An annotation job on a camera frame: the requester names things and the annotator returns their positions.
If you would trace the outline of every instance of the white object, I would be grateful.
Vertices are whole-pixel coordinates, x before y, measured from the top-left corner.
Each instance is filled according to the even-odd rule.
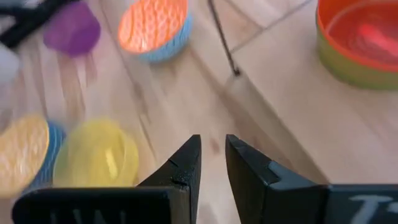
[[[14,79],[19,69],[17,55],[3,44],[0,44],[0,84]]]

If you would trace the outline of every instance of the purple cup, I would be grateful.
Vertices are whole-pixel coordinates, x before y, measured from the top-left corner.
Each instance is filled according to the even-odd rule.
[[[71,57],[87,54],[100,38],[101,26],[84,1],[71,2],[44,30],[44,44]]]

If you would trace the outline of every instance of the blue bowl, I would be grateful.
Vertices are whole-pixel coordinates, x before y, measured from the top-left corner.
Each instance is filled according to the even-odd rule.
[[[30,183],[25,191],[38,189],[43,186],[48,186],[52,183],[52,174],[55,164],[55,158],[60,150],[63,140],[65,139],[64,130],[57,124],[47,121],[49,127],[49,148],[45,155],[42,167],[39,169],[34,180]]]
[[[177,53],[179,53],[185,46],[185,44],[187,44],[191,32],[192,16],[188,14],[187,18],[185,19],[184,25],[182,26],[180,31],[176,33],[172,40],[168,41],[166,44],[159,47],[158,49],[140,54],[139,57],[150,63],[159,63],[164,60],[168,60]]]

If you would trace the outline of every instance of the green bowl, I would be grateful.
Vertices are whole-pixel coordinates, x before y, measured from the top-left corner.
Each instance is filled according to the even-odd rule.
[[[330,45],[316,22],[319,58],[337,79],[360,88],[398,90],[398,72],[378,70],[345,57]]]

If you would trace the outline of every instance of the yellow plastic cup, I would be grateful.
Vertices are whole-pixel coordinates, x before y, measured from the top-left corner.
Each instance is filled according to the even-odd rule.
[[[53,173],[54,187],[131,187],[138,149],[119,126],[96,119],[76,128],[62,146]]]

